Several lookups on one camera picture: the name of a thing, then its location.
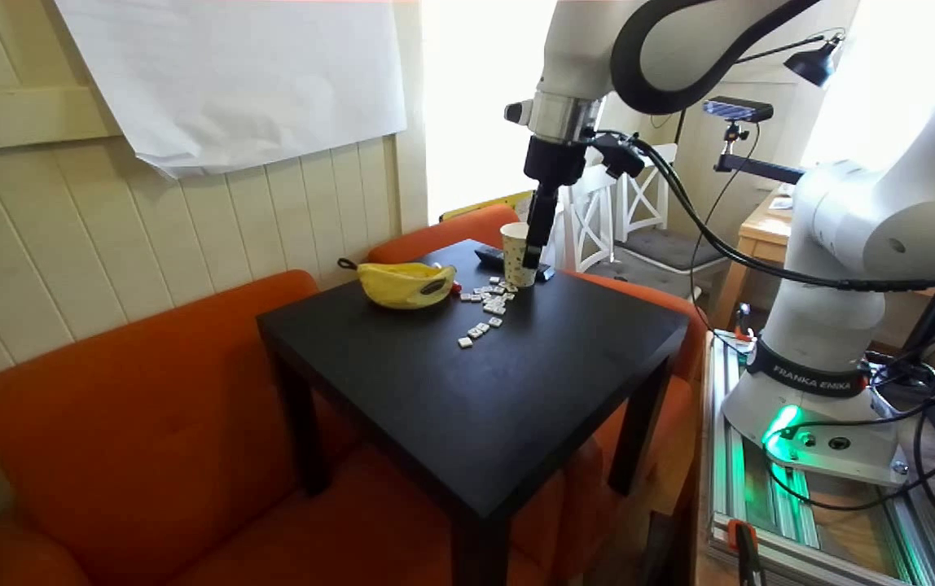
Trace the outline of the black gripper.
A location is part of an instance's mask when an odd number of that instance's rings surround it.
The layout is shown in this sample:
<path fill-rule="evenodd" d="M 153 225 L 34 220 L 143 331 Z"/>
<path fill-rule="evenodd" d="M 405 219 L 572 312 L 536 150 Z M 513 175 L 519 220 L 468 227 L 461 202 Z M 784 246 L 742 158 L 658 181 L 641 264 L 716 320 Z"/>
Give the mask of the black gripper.
<path fill-rule="evenodd" d="M 525 241 L 525 270 L 539 270 L 540 246 L 550 236 L 559 189 L 573 185 L 582 175 L 582 145 L 579 144 L 549 144 L 540 136 L 527 141 L 525 175 L 539 181 L 527 204 L 527 241 Z"/>

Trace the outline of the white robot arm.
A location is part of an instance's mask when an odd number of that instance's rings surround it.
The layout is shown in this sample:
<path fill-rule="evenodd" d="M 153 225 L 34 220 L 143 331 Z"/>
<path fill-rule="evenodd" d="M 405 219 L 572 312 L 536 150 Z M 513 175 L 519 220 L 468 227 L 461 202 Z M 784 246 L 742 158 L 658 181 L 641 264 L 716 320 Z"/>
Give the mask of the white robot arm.
<path fill-rule="evenodd" d="M 507 111 L 532 129 L 539 181 L 525 253 L 549 245 L 559 193 L 605 136 L 592 111 L 616 94 L 641 115 L 699 104 L 746 52 L 818 0 L 559 0 L 536 96 Z M 724 403 L 772 459 L 818 476 L 903 484 L 908 462 L 865 355 L 894 290 L 935 290 L 935 115 L 886 168 L 821 164 L 795 185 L 784 278 Z"/>

